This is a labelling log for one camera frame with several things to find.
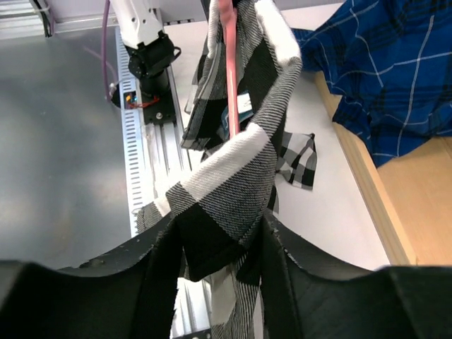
pink hanger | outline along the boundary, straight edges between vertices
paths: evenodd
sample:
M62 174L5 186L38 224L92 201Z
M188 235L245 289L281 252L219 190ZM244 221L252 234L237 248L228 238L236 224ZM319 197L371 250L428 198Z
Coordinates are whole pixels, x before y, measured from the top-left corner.
M240 132L237 108L237 74L235 68L237 9L232 0L219 0L220 22L226 44L227 106L229 111L230 138Z

black cable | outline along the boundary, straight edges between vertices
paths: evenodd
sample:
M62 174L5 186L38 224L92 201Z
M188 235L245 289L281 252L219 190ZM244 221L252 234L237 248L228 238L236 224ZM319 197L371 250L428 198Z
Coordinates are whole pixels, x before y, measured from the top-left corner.
M49 29L50 29L49 19L48 19L47 15L44 13L44 11L42 11L42 7L41 7L40 3L38 2L38 0L33 0L33 3L36 5L37 9L40 11L42 24L44 26L44 35L45 35L45 37L50 37L51 35L49 33Z

robotic arm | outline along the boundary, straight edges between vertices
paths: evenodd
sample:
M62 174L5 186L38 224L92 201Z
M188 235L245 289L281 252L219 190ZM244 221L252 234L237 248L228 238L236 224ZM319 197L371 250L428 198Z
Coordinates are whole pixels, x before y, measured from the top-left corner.
M110 3L130 56L129 70L140 81L141 92L148 97L165 94L170 89L165 69L181 50L163 32L151 0L110 0Z

metal table surface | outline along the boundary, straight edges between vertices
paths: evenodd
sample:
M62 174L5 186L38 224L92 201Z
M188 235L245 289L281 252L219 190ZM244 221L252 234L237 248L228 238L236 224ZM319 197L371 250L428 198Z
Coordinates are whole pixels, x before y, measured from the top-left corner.
M0 40L0 259L76 266L130 238L121 117L84 47L99 30Z

wooden edge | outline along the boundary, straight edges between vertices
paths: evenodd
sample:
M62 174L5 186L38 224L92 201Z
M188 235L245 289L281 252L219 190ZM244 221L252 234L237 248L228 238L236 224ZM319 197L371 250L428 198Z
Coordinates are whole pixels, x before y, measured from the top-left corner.
M332 118L341 96L330 94L323 72L315 75L315 83ZM333 126L389 261L393 265L417 265L416 253L365 144L343 126Z

